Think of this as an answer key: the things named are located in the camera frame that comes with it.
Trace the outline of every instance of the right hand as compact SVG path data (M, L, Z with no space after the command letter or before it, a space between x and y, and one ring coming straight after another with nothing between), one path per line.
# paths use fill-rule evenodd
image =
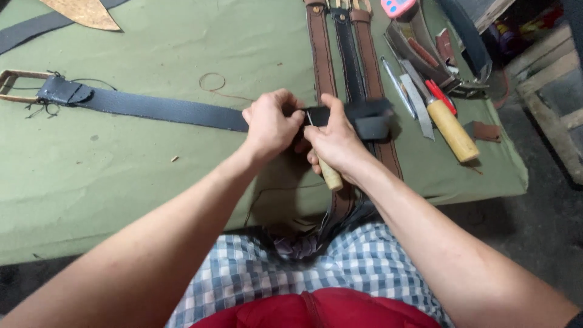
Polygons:
M324 93L322 102L330 108L330 118L326 127L305 127L304 138L312 144L308 162L312 164L314 172L320 174L320 156L324 162L340 172L344 179L355 184L353 172L359 169L359 163L362 160L374 160L374 157L366 150L346 118L340 99Z

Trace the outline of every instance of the green cloth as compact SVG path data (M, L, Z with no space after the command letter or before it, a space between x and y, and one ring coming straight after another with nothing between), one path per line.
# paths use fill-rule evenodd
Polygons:
M445 21L425 1L429 28ZM38 0L11 1L0 13L0 29L49 12ZM373 1L373 36L378 55L396 61L382 33L389 23ZM0 68L58 71L68 79L94 78L119 90L243 109L249 102L222 97L198 86L217 72L228 95L256 99L288 88L314 105L314 71L301 0L130 0L110 10L124 33L71 25L0 55ZM335 31L331 48L339 94L344 97ZM467 66L461 68L470 77ZM459 165L441 135L423 138L400 102L387 74L387 96L395 103L400 131L396 148L405 182L433 204L523 194L528 176L512 142L478 141L483 175ZM210 76L207 87L221 80ZM105 87L99 83L90 85ZM41 81L19 79L17 86ZM12 95L33 95L12 90ZM459 120L500 124L490 101L455 99ZM24 104L0 102L0 264L47 259L89 250L112 233L177 195L228 157L245 134L116 116L62 107L58 116ZM49 111L56 111L51 106ZM170 162L174 156L180 158ZM240 228L254 204L250 225L321 217L331 197L303 156L285 154L249 187L227 229Z

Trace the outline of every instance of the belt buckle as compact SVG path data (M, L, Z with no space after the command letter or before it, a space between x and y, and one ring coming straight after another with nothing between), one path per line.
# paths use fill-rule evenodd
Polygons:
M16 69L6 69L0 73L0 99L8 100L10 102L34 104L38 102L38 97L23 97L23 96L9 96L8 91L4 92L4 88L10 89L12 86L6 86L5 83L9 79L13 78L33 78L33 79L43 79L46 80L52 73L42 73L42 72L30 72L30 71L19 71Z

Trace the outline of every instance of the plaid shorts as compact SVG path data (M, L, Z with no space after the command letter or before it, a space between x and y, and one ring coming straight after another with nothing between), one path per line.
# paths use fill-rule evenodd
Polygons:
M254 239L218 238L166 327L189 327L217 311L281 294L345 287L417 307L443 327L451 320L383 222L338 235L312 262L273 260Z

